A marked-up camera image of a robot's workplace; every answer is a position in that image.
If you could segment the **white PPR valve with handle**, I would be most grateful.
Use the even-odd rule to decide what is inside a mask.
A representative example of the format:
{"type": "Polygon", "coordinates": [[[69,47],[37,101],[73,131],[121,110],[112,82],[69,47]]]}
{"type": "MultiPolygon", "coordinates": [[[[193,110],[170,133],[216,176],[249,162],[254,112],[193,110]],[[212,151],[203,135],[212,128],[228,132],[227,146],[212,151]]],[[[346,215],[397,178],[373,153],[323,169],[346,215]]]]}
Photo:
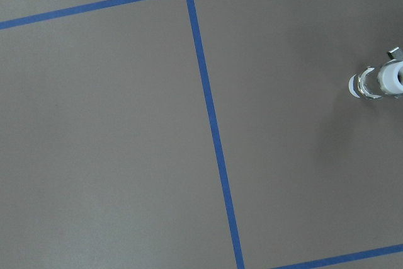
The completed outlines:
{"type": "Polygon", "coordinates": [[[354,97],[368,100],[402,97],[402,49],[395,47],[387,55],[386,63],[368,66],[349,79],[348,89],[354,97]]]}

